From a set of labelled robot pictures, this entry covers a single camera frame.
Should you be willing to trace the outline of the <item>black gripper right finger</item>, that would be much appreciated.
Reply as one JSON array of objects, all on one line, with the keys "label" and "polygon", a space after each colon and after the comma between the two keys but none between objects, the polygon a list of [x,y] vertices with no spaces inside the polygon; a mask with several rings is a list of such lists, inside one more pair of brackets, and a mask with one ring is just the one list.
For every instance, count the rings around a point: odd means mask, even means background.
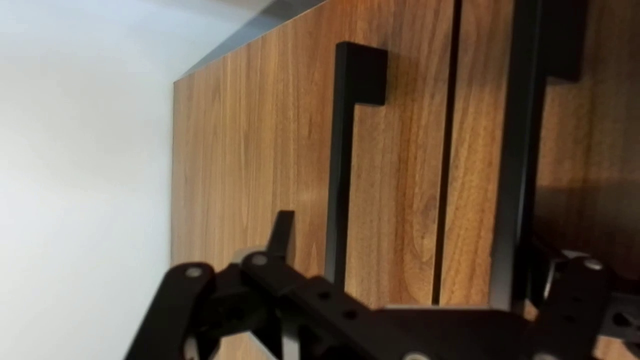
[{"label": "black gripper right finger", "polygon": [[610,272],[591,257],[569,253],[553,260],[527,340],[527,360],[591,360],[610,285]]}]

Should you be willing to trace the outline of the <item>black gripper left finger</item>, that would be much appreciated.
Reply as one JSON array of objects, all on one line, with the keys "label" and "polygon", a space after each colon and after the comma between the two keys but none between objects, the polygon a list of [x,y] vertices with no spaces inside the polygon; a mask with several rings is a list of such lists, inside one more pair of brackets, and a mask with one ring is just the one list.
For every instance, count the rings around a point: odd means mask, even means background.
[{"label": "black gripper left finger", "polygon": [[212,360],[236,335],[284,358],[276,307],[238,265],[185,262],[164,274],[123,360]]}]

